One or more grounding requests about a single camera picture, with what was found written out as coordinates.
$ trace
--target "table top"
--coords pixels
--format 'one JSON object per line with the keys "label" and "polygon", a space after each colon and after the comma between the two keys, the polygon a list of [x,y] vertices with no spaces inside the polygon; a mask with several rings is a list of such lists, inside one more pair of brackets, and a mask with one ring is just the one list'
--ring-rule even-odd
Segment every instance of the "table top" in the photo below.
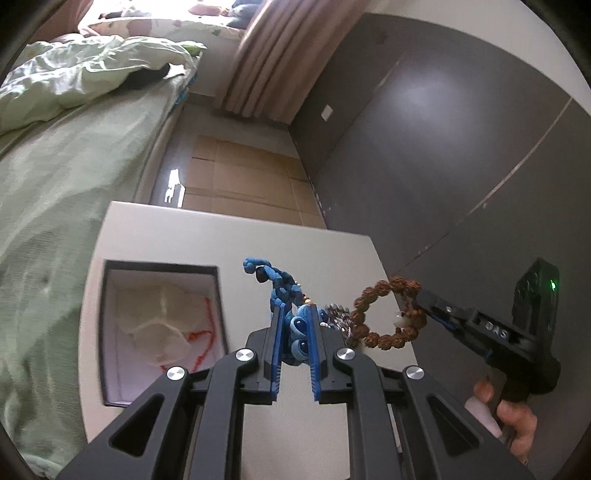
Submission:
{"label": "table top", "polygon": [[[105,260],[217,265],[230,351],[244,347],[253,330],[269,325],[269,284],[244,273],[246,257],[265,258],[301,283],[318,305],[352,307],[362,290],[387,278],[371,239],[282,223],[113,202],[96,243],[80,315],[80,402],[89,441],[120,412],[105,407],[99,380],[98,315]],[[394,296],[367,315],[380,333],[394,331]],[[378,365],[402,370],[416,363],[410,343],[400,350],[366,352]],[[345,479],[349,446],[344,405],[313,401],[305,366],[281,370],[278,401],[246,406],[242,478]]]}

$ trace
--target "open box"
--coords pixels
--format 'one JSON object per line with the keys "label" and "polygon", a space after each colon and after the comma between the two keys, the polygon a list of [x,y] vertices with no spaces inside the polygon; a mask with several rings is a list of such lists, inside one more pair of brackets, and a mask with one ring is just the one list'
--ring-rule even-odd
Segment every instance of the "open box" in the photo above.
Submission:
{"label": "open box", "polygon": [[100,383],[106,406],[129,405],[163,370],[173,366],[149,365],[136,349],[132,335],[125,333],[117,322],[121,291],[161,283],[206,298],[207,313],[199,319],[197,335],[188,339],[189,353],[174,365],[181,365],[190,372],[203,370],[213,367],[228,352],[217,267],[107,260],[99,313]]}

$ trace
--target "green bedsheet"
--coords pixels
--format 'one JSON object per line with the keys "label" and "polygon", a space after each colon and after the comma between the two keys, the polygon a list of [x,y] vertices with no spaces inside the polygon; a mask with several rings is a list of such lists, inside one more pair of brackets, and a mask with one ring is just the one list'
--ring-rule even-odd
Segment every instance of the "green bedsheet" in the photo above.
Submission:
{"label": "green bedsheet", "polygon": [[[104,48],[96,48],[97,38]],[[61,60],[52,53],[50,61],[45,55],[21,62],[13,73],[28,72],[9,76],[0,89],[2,424],[33,470],[49,478],[86,443],[78,324],[103,217],[111,200],[133,198],[156,135],[194,73],[186,51],[167,40],[143,38],[139,49],[119,37],[91,42],[86,52],[94,56],[80,53],[84,45],[69,46]],[[36,44],[21,61],[55,48]],[[79,61],[72,62],[76,52]],[[96,69],[80,67],[89,59]],[[123,71],[168,62],[184,65],[185,73],[147,89],[113,91]]]}

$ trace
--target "brown beaded bracelet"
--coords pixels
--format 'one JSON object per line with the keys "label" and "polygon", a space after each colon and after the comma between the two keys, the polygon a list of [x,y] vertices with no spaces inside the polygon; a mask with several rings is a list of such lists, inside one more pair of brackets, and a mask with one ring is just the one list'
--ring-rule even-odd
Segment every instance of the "brown beaded bracelet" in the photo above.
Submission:
{"label": "brown beaded bracelet", "polygon": [[[365,345],[369,348],[380,347],[382,350],[402,348],[406,342],[418,337],[418,331],[427,324],[427,316],[422,309],[413,308],[413,298],[421,290],[421,284],[414,280],[405,280],[402,277],[394,277],[388,280],[380,280],[373,287],[367,287],[358,299],[353,302],[354,311],[351,320],[355,323],[353,338],[365,338]],[[365,324],[365,312],[378,297],[385,297],[390,292],[397,294],[404,300],[404,310],[401,315],[409,317],[411,324],[404,328],[396,328],[393,335],[380,335],[371,332]]]}

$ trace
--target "floor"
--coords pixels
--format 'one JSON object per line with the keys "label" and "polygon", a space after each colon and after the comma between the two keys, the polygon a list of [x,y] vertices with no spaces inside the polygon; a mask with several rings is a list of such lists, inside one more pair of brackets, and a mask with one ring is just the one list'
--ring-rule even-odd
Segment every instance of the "floor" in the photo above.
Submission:
{"label": "floor", "polygon": [[[184,190],[167,194],[170,180]],[[151,203],[326,228],[286,127],[225,115],[201,99],[184,106]]]}

